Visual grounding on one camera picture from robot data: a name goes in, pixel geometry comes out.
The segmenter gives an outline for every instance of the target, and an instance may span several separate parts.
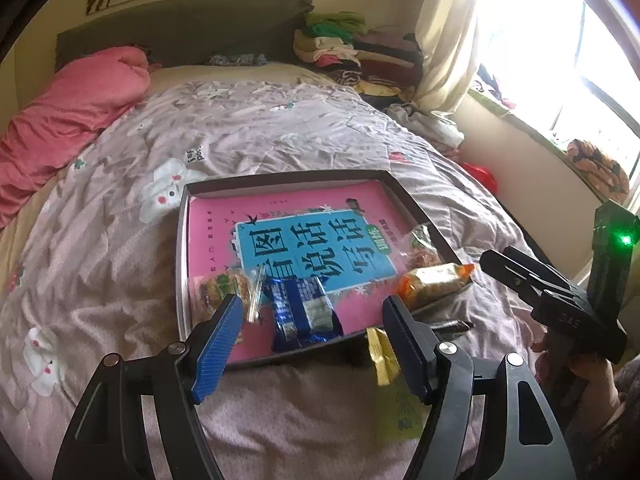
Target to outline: floral blanket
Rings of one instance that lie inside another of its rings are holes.
[[[0,305],[0,431],[35,480],[51,478],[66,426],[100,359],[155,354],[177,339],[175,238],[184,185],[276,171],[387,170],[463,262],[522,233],[494,197],[351,89],[191,83],[151,95],[68,168]],[[528,356],[540,327],[482,272],[431,319],[475,328],[474,355]],[[225,373],[198,409],[228,478],[401,478],[416,440],[376,441],[371,368],[279,365]],[[474,458],[482,405],[463,453]],[[145,404],[158,479],[170,478]]]

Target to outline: red plastic bag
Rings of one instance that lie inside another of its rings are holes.
[[[494,196],[498,193],[498,183],[496,182],[493,173],[491,173],[487,168],[483,168],[482,166],[473,166],[466,162],[463,162],[460,166],[462,166],[464,170],[480,184],[487,188],[489,193]]]

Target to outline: window sill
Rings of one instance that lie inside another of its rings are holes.
[[[580,178],[584,185],[591,190],[591,192],[596,196],[598,200],[600,200],[602,203],[607,201],[606,197],[599,190],[593,187],[591,183],[589,183],[589,181],[582,176],[580,171],[569,161],[566,152],[558,148],[558,146],[556,146],[546,136],[541,134],[532,126],[529,126],[529,124],[515,115],[502,103],[499,103],[497,100],[495,100],[492,96],[474,90],[473,88],[470,88],[467,93],[493,115],[495,115],[499,119],[502,119],[503,121],[507,121],[509,124],[511,124],[511,126],[514,126],[521,132],[525,132],[535,142],[548,149],[551,153],[562,160],[566,164],[566,166]]]

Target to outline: ribbed blue pad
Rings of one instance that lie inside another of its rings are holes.
[[[196,378],[191,388],[193,399],[202,402],[212,394],[225,369],[226,360],[242,328],[242,301],[235,298],[220,323],[211,333],[198,358]]]

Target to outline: curtain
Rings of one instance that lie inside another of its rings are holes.
[[[424,0],[415,37],[424,54],[415,102],[423,112],[453,112],[480,65],[478,0]]]

